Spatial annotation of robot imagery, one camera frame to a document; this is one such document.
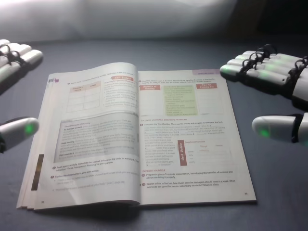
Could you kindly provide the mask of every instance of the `green glowing light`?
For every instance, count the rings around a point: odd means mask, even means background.
[[[261,130],[260,131],[260,135],[263,137],[269,137],[270,136],[270,132],[267,130]]]
[[[34,131],[34,126],[32,124],[27,124],[25,126],[25,133],[26,134],[32,134]]]

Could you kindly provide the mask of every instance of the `table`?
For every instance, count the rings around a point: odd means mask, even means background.
[[[143,70],[220,68],[267,41],[93,40],[31,44],[44,62],[0,97],[0,121],[38,117],[49,74],[129,62]],[[307,55],[308,45],[280,40],[280,52]],[[303,113],[289,99],[228,81],[232,105],[257,196],[256,204],[206,204],[118,210],[117,207],[15,208],[32,140],[0,155],[0,230],[206,230],[289,231],[308,229],[308,149],[257,136],[252,120],[261,115]]]

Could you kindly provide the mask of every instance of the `red banner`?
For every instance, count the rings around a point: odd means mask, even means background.
[[[140,85],[140,90],[160,90],[160,85]]]
[[[129,77],[129,76],[112,76],[111,79],[127,79],[130,81],[134,81],[133,77]]]
[[[213,89],[217,88],[217,83],[197,83],[197,89]]]
[[[180,165],[187,166],[184,141],[178,141],[178,146],[179,146],[179,154],[180,154]]]

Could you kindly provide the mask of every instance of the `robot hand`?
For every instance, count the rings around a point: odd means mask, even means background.
[[[0,95],[42,62],[43,54],[25,44],[0,40]],[[39,128],[36,118],[21,117],[0,124],[0,153],[34,135]]]
[[[307,56],[301,59],[280,54],[274,46],[267,44],[257,51],[246,51],[229,60],[220,68],[220,73],[231,81],[241,81],[267,93],[281,94],[292,99],[295,107],[307,111],[307,66]],[[252,128],[263,137],[308,146],[308,113],[261,116],[254,119]]]

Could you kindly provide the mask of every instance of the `book page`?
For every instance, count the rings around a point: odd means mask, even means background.
[[[256,199],[218,73],[139,72],[142,205]]]
[[[139,203],[136,67],[115,63],[53,74],[47,88],[48,107],[41,111],[46,116],[30,154],[35,169],[26,172],[19,204],[41,209]]]

